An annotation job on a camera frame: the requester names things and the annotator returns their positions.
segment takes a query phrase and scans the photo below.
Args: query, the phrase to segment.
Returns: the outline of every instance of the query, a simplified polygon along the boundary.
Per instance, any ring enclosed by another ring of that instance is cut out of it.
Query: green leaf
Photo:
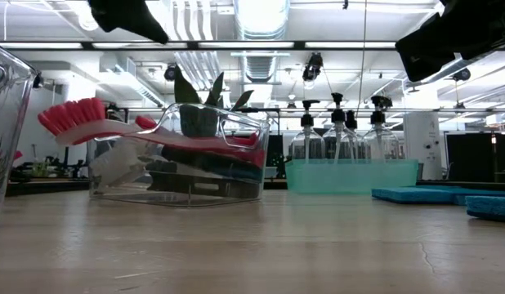
[[[212,90],[209,92],[209,96],[207,98],[207,101],[205,101],[205,104],[217,106],[218,101],[220,100],[222,88],[223,88],[223,73],[220,73],[217,80],[214,81],[212,85]]]
[[[217,108],[219,109],[223,109],[224,105],[223,105],[223,99],[220,99],[217,103]]]
[[[181,74],[179,66],[174,69],[174,99],[177,103],[200,103],[198,93]]]
[[[216,98],[214,98],[214,95],[212,92],[209,92],[209,95],[207,96],[207,99],[205,100],[205,105],[211,105],[211,106],[217,106],[218,101]]]
[[[247,102],[249,101],[249,99],[251,98],[251,95],[253,94],[253,92],[254,92],[254,90],[245,91],[242,94],[242,96],[238,99],[238,101],[236,101],[235,106],[233,106],[233,108],[230,111],[236,111],[238,108],[246,105]]]

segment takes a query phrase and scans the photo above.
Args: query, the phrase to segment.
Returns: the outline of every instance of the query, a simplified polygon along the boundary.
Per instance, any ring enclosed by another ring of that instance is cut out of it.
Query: soap dispenser bottle
[[[368,147],[367,147],[367,142],[365,141],[364,137],[359,134],[356,130],[358,129],[358,122],[356,121],[355,117],[355,112],[352,110],[349,110],[346,112],[346,121],[345,121],[345,126],[349,130],[355,133],[356,135],[356,141],[358,142],[358,145],[356,147],[356,159],[367,159],[368,158]]]
[[[392,107],[392,100],[383,96],[371,98],[375,111],[370,117],[373,128],[364,136],[370,150],[370,159],[397,159],[400,143],[391,130],[385,127],[384,109]]]
[[[312,129],[314,119],[309,114],[309,108],[314,103],[319,103],[319,101],[303,101],[303,107],[305,108],[305,114],[301,122],[303,130],[294,137],[291,143],[293,147],[293,159],[305,159],[306,163],[309,162],[309,159],[322,159],[325,157],[324,139]]]
[[[331,114],[333,127],[324,134],[325,156],[329,159],[334,159],[337,163],[338,159],[350,159],[354,161],[357,156],[358,140],[356,134],[349,130],[346,125],[346,117],[343,110],[340,108],[343,95],[333,93],[336,109]]]

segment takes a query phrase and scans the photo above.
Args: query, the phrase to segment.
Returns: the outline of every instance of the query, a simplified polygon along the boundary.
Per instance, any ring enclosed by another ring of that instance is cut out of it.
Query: red dish brush
[[[105,119],[105,107],[98,98],[52,106],[38,115],[38,121],[56,136],[59,145],[78,145],[94,138],[141,130],[124,122]]]
[[[169,131],[151,118],[136,118],[136,125],[105,119],[105,107],[98,98],[82,99],[52,106],[38,115],[38,121],[53,135],[59,145],[78,145],[94,138],[122,136],[146,140],[171,148],[213,152],[263,165],[265,151],[251,149],[258,143],[257,134],[249,138],[189,138]]]

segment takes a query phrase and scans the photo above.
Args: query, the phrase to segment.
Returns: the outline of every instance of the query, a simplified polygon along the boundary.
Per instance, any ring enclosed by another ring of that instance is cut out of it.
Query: teal basket
[[[416,185],[418,160],[302,159],[286,163],[285,171],[288,189],[298,194],[370,194]]]

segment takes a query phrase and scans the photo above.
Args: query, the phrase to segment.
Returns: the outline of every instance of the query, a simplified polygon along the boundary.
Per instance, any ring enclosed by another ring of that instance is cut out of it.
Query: table surface
[[[505,293],[505,224],[465,207],[264,195],[195,209],[8,198],[0,294]]]

